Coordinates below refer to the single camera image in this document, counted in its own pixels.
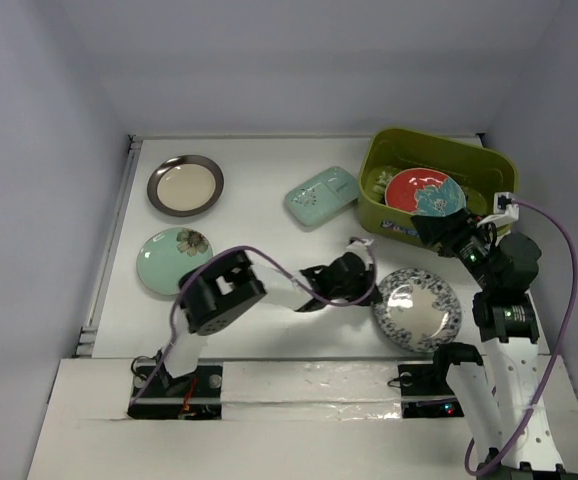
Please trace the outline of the celadon rectangular divided dish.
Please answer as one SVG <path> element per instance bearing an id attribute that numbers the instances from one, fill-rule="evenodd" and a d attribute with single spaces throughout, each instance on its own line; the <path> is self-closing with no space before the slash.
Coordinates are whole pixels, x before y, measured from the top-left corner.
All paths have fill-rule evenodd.
<path id="1" fill-rule="evenodd" d="M 289 191 L 284 205 L 305 227 L 328 221 L 359 196 L 357 179 L 347 170 L 333 166 Z"/>

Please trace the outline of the green plastic bin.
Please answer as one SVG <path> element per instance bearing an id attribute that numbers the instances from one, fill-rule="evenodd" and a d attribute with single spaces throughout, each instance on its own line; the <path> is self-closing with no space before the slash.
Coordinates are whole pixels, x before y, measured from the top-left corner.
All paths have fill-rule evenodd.
<path id="1" fill-rule="evenodd" d="M 411 214 L 385 205 L 384 195 L 375 190 L 380 179 L 416 167 L 454 179 L 467 196 L 467 208 L 480 216 L 494 212 L 495 193 L 518 189 L 516 166 L 494 150 L 425 132 L 388 128 L 373 136 L 358 174 L 358 219 L 366 231 L 422 245 Z"/>

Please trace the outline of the white foam front bar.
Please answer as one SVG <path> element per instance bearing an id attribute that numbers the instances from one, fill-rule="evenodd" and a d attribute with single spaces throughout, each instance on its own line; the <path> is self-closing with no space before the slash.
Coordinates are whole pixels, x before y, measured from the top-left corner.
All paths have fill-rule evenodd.
<path id="1" fill-rule="evenodd" d="M 402 418 L 397 365 L 383 361 L 227 362 L 228 421 L 356 421 Z"/>

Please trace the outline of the brown rimmed cream round plate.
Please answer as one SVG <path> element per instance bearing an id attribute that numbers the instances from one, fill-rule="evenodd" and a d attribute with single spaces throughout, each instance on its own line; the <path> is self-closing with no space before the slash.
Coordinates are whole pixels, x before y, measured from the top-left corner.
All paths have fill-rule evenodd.
<path id="1" fill-rule="evenodd" d="M 159 212 L 191 217 L 209 210 L 224 189 L 224 174 L 212 159 L 182 155 L 159 165 L 147 182 L 147 198 Z"/>

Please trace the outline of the black square floral plate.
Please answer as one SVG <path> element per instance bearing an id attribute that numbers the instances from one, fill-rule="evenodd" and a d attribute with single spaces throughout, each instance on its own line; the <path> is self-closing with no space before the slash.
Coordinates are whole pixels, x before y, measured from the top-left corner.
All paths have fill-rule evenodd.
<path id="1" fill-rule="evenodd" d="M 398 170 L 392 167 L 374 168 L 368 177 L 368 195 L 374 201 L 384 204 L 387 186 L 397 173 Z"/>

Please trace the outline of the red and teal floral plate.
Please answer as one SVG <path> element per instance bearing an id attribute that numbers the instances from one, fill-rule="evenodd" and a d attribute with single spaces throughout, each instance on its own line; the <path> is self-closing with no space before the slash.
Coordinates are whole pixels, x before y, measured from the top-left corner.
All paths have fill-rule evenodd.
<path id="1" fill-rule="evenodd" d="M 444 217 L 466 207 L 466 196 L 447 174 L 429 168 L 410 168 L 388 183 L 385 204 L 411 215 Z"/>

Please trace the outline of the left aluminium side rail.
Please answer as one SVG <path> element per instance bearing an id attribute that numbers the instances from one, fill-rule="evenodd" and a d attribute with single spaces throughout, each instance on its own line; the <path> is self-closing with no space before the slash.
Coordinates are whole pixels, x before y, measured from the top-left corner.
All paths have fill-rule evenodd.
<path id="1" fill-rule="evenodd" d="M 122 229 L 123 218 L 131 192 L 133 177 L 135 175 L 136 162 L 140 154 L 142 143 L 143 140 L 139 136 L 129 136 L 128 151 L 124 163 L 123 175 L 112 209 L 98 268 L 94 277 L 89 305 L 83 325 L 78 331 L 75 348 L 71 355 L 72 358 L 91 357 L 93 353 L 93 346 L 100 322 L 101 309 L 104 303 L 109 275 L 111 274 L 115 251 L 117 249 L 117 242 L 120 235 L 118 230 Z"/>

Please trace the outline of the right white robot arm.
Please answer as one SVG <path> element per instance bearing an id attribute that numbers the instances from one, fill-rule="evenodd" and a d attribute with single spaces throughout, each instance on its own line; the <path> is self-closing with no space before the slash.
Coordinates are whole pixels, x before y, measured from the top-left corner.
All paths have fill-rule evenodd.
<path id="1" fill-rule="evenodd" d="M 421 242 L 456 258 L 480 287 L 472 302 L 481 347 L 439 347 L 431 384 L 453 392 L 471 431 L 465 458 L 476 479 L 575 479 L 555 445 L 542 395 L 555 366 L 538 369 L 538 320 L 529 298 L 542 252 L 522 233 L 497 239 L 492 218 L 467 209 L 415 215 Z"/>

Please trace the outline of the blue white floral plate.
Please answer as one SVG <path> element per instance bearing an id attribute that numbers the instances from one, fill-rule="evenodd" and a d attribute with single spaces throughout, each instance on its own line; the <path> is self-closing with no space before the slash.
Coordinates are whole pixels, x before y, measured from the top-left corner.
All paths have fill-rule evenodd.
<path id="1" fill-rule="evenodd" d="M 424 269 L 403 268 L 378 284 L 382 301 L 372 306 L 373 318 L 396 346 L 431 354 L 453 342 L 462 326 L 462 307 L 452 287 Z"/>

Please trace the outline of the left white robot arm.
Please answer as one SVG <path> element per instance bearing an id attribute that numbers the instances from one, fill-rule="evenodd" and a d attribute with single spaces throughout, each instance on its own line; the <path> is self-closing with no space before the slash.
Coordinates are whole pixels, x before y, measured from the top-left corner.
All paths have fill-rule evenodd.
<path id="1" fill-rule="evenodd" d="M 371 250 L 358 242 L 328 265 L 290 272 L 252 247 L 231 248 L 179 281 L 169 314 L 170 339 L 158 353 L 152 383 L 173 398 L 187 390 L 205 338 L 257 303 L 312 313 L 326 307 L 370 307 L 382 301 Z"/>

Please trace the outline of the mint green flower plate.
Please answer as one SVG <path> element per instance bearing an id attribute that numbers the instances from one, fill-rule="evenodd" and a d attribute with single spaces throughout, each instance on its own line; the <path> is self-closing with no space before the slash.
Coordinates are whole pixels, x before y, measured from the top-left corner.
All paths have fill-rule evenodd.
<path id="1" fill-rule="evenodd" d="M 213 257 L 208 239 L 199 231 L 175 227 L 150 238 L 141 248 L 136 270 L 141 283 L 150 291 L 176 295 L 182 277 Z"/>

